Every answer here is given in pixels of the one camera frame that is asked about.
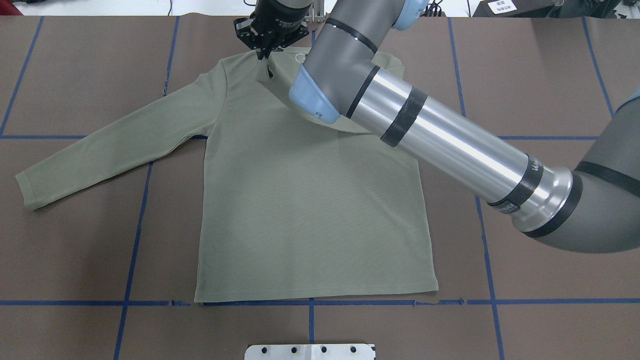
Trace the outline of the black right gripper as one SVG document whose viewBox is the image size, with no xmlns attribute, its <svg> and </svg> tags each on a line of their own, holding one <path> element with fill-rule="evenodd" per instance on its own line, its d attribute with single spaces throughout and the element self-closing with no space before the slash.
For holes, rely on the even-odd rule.
<svg viewBox="0 0 640 360">
<path fill-rule="evenodd" d="M 287 48 L 309 34 L 305 18 L 309 0 L 257 0 L 249 17 L 234 20 L 235 34 L 258 61 L 269 59 L 278 48 Z"/>
</svg>

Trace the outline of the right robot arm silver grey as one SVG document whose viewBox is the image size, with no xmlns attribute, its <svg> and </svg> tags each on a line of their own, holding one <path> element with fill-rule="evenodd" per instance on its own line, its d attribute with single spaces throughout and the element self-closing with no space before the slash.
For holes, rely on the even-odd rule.
<svg viewBox="0 0 640 360">
<path fill-rule="evenodd" d="M 411 27 L 425 0 L 339 0 L 288 91 L 334 124 L 354 121 L 437 167 L 524 235 L 577 253 L 640 243 L 639 92 L 622 103 L 574 170 L 546 167 L 372 61 L 391 29 Z"/>
</svg>

